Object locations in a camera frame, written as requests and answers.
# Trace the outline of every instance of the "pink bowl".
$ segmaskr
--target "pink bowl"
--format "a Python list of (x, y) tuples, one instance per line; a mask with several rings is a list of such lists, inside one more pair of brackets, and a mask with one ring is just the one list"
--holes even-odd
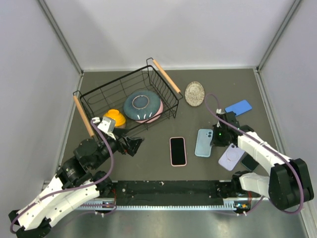
[[(162, 102), (162, 100), (160, 100), (160, 107), (159, 107), (159, 109), (158, 109), (158, 112), (155, 113), (155, 115), (154, 115), (153, 117), (155, 117), (155, 116), (158, 115), (158, 114), (161, 114), (162, 112), (163, 112), (163, 102)], [(159, 117), (160, 117), (160, 116), (158, 116), (158, 117), (156, 117), (156, 118), (153, 118), (153, 119), (149, 120), (149, 121), (146, 122), (146, 123), (153, 122), (153, 121), (159, 119)], [(138, 123), (143, 123), (143, 122), (145, 122), (145, 121), (147, 121), (147, 120), (136, 120), (136, 122), (138, 122)]]

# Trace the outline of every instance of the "plate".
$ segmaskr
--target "plate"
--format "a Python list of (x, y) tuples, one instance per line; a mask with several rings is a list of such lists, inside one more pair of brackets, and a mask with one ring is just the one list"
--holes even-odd
[(185, 100), (192, 107), (197, 107), (203, 103), (205, 98), (205, 91), (199, 82), (191, 82), (185, 90)]

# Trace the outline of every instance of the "wire basket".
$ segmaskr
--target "wire basket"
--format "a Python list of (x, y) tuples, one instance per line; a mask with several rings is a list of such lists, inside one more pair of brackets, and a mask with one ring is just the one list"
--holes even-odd
[[(153, 60), (153, 63), (170, 85), (152, 65), (148, 64), (149, 59)], [(124, 114), (123, 104), (125, 100), (130, 94), (140, 90), (149, 90), (156, 93), (163, 102), (163, 112), (143, 123), (136, 122), (125, 116), (127, 135), (134, 136), (143, 130), (148, 130), (165, 119), (175, 118), (179, 100), (183, 98), (183, 95), (162, 67), (153, 58), (149, 59), (147, 59), (146, 66), (136, 71), (121, 76), (85, 94), (80, 93), (79, 99), (88, 119), (102, 117), (110, 109), (117, 109)]]

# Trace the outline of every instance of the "black smartphone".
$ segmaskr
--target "black smartphone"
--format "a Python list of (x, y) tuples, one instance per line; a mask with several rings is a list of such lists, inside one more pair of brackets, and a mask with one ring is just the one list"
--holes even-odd
[(170, 138), (169, 148), (170, 163), (172, 164), (172, 166), (185, 166), (187, 164), (185, 139), (183, 137)]
[(256, 167), (259, 165), (257, 161), (255, 161), (251, 155), (247, 154), (241, 161), (242, 165), (246, 167), (249, 171), (254, 171)]

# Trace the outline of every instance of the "bowl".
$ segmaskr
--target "bowl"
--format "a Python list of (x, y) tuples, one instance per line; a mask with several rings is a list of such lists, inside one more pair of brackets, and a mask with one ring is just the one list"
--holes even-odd
[(115, 127), (125, 128), (125, 117), (123, 114), (117, 109), (110, 109), (108, 112), (104, 114), (104, 117), (108, 117), (115, 120)]

